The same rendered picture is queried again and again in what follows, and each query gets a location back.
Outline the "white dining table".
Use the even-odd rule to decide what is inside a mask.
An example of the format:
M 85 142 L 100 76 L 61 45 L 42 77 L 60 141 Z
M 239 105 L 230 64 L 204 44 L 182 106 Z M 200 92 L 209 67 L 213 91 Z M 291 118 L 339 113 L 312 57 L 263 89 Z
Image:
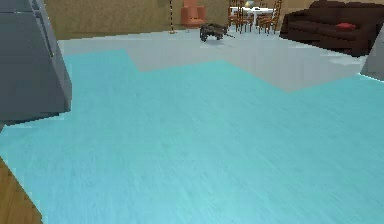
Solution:
M 272 15 L 275 14 L 275 10 L 270 9 L 270 8 L 260 8 L 260 7 L 247 8 L 247 7 L 243 7 L 242 10 L 244 12 L 250 13 L 254 16 L 253 23 L 256 23 L 257 17 L 261 14 L 272 14 Z

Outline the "brown wooden cabinet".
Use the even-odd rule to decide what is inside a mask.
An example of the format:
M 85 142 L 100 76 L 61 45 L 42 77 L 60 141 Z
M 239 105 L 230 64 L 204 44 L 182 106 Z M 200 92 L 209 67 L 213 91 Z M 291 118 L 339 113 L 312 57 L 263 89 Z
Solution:
M 43 224 L 41 213 L 1 157 L 0 224 Z

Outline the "grey fridge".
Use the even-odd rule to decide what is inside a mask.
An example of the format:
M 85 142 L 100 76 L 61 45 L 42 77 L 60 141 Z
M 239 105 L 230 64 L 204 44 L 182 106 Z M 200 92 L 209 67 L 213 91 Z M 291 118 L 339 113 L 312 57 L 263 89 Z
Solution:
M 0 0 L 0 123 L 71 110 L 72 83 L 44 0 Z

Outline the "thin floor lamp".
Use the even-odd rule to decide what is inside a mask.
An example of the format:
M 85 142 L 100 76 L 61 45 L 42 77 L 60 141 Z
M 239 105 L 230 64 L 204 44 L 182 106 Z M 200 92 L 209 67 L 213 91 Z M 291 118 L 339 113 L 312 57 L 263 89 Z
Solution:
M 176 30 L 173 24 L 173 0 L 169 0 L 169 18 L 170 18 L 170 34 L 176 34 Z

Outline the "brown wooden chair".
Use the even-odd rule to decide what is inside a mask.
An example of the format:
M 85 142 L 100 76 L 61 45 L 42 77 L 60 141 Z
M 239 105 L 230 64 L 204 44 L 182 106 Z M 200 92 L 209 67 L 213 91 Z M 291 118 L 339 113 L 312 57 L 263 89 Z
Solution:
M 264 30 L 264 32 L 267 34 L 270 33 L 270 30 L 273 30 L 273 32 L 276 32 L 281 8 L 282 8 L 282 0 L 276 0 L 274 2 L 274 7 L 271 13 L 260 15 L 260 17 L 257 19 L 258 32 L 261 32 L 261 30 Z
M 235 31 L 239 33 L 252 30 L 254 15 L 245 11 L 245 0 L 230 0 L 228 8 L 228 25 L 235 25 Z

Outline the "dark brown sofa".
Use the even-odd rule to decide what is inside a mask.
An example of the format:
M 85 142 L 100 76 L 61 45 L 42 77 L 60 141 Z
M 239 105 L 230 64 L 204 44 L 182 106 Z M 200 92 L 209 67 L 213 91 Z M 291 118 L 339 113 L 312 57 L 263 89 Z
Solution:
M 356 29 L 337 29 L 339 23 L 355 24 Z M 280 37 L 360 57 L 370 53 L 383 24 L 383 4 L 317 0 L 286 14 Z

